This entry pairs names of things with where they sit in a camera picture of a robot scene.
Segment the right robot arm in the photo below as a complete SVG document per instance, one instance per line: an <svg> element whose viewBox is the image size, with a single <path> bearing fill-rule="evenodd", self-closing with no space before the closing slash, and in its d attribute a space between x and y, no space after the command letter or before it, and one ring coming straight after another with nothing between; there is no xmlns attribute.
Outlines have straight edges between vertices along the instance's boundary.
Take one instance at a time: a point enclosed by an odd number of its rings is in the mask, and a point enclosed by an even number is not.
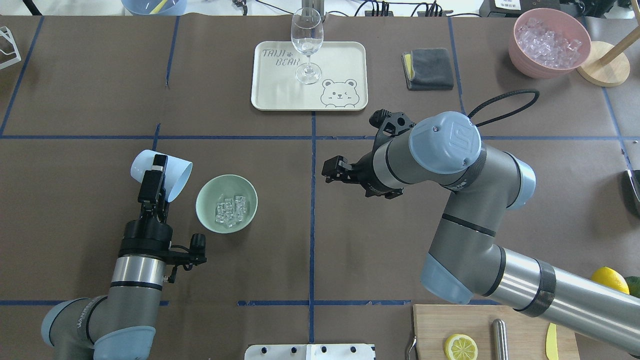
<svg viewBox="0 0 640 360"><path fill-rule="evenodd" d="M327 183L362 186L368 198L397 198L422 182L450 191L422 269L426 290L457 305L487 297L639 356L638 298L495 243L505 212L534 194L528 164L484 144L461 112L414 123L380 109L369 121L378 130L371 151L355 163L332 157L321 173Z"/></svg>

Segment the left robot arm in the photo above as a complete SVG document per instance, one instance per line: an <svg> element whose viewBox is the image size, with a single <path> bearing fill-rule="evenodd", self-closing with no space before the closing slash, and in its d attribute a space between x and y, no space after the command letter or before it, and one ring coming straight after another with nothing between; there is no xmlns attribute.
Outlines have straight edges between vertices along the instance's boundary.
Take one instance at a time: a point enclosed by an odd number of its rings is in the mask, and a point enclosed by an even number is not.
<svg viewBox="0 0 640 360"><path fill-rule="evenodd" d="M55 305L44 317L41 337L55 360L146 360L153 346L163 285L179 268L204 264L206 238L188 247L173 244L169 206L189 180L193 164L153 150L135 157L130 175L141 185L136 219L125 225L106 295Z"/></svg>

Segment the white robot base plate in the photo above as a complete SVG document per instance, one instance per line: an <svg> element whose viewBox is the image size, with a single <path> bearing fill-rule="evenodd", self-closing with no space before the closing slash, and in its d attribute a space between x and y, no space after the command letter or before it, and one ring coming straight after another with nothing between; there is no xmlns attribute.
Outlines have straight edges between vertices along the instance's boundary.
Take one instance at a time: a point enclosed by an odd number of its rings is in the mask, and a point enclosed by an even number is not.
<svg viewBox="0 0 640 360"><path fill-rule="evenodd" d="M373 344L254 344L247 347L245 360L375 360Z"/></svg>

